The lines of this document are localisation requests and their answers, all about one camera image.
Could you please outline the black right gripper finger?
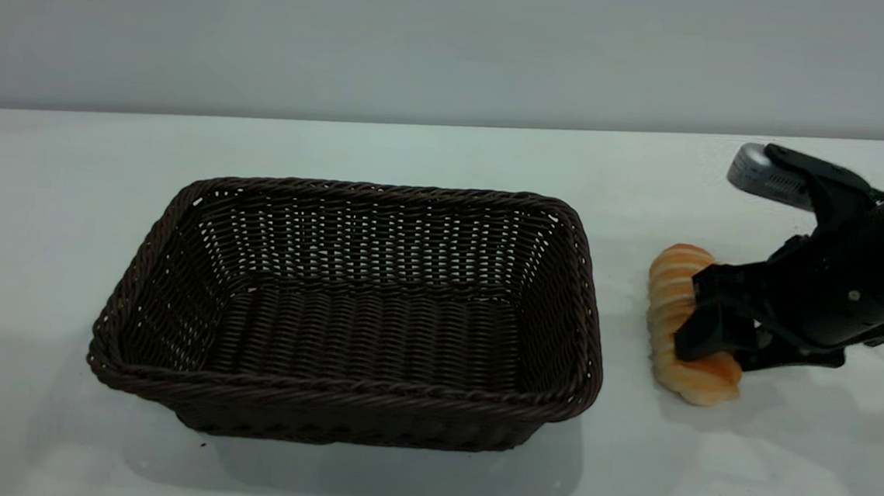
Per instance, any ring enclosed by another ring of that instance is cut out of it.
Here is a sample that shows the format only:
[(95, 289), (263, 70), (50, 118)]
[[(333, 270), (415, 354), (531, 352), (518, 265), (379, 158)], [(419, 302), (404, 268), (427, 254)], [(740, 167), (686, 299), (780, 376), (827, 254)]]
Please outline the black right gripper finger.
[(683, 362), (727, 353), (749, 373), (789, 366), (840, 368), (846, 363), (843, 347), (821, 348), (771, 318), (758, 320), (718, 303), (698, 306), (673, 338), (674, 352)]
[(711, 264), (693, 276), (695, 304), (729, 304), (764, 309), (767, 304), (768, 264)]

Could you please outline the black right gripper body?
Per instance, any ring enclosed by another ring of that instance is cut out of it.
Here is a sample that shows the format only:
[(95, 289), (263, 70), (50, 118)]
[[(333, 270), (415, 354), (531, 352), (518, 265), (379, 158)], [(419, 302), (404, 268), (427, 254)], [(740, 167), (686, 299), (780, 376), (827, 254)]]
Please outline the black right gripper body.
[(884, 344), (884, 236), (798, 236), (765, 264), (776, 319), (812, 349)]

